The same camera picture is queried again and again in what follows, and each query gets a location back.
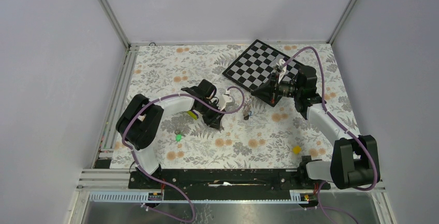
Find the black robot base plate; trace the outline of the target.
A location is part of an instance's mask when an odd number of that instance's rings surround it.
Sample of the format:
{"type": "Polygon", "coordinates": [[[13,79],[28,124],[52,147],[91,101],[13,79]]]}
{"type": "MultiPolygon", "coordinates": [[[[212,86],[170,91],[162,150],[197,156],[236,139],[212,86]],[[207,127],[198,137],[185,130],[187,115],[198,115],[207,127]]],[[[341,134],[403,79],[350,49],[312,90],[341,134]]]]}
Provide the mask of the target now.
{"type": "Polygon", "coordinates": [[[320,182],[295,169],[158,169],[130,173],[128,189],[157,190],[176,201],[300,201],[315,199],[320,182]]]}

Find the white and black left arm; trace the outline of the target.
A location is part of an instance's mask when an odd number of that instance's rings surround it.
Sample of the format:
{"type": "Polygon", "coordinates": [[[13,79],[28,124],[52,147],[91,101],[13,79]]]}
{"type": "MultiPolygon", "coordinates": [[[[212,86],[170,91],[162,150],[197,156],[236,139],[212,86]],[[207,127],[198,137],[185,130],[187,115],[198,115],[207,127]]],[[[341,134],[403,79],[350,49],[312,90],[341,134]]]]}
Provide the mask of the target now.
{"type": "Polygon", "coordinates": [[[223,111],[233,102],[228,94],[215,96],[216,87],[207,80],[199,85],[184,87],[171,97],[151,101],[143,94],[135,95],[116,123],[116,130],[124,136],[124,144],[134,152],[135,164],[142,168],[141,182],[147,188],[160,183],[159,162],[153,141],[162,122],[170,115],[192,111],[202,116],[203,122],[214,129],[221,129],[223,111]]]}

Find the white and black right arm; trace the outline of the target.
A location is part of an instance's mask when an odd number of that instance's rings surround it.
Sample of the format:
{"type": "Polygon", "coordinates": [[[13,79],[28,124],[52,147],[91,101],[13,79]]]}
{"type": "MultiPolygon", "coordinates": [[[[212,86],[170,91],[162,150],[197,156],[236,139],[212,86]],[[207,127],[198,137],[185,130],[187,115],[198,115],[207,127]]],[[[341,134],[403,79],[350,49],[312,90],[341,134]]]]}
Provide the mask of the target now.
{"type": "Polygon", "coordinates": [[[290,81],[281,79],[276,69],[267,82],[251,92],[253,96],[275,104],[278,98],[292,98],[296,111],[331,142],[330,161],[304,158],[297,168],[297,182],[305,189],[317,181],[332,182],[338,189],[371,190],[380,180],[377,143],[371,135],[356,135],[332,115],[325,100],[317,93],[316,69],[300,66],[290,81]]]}

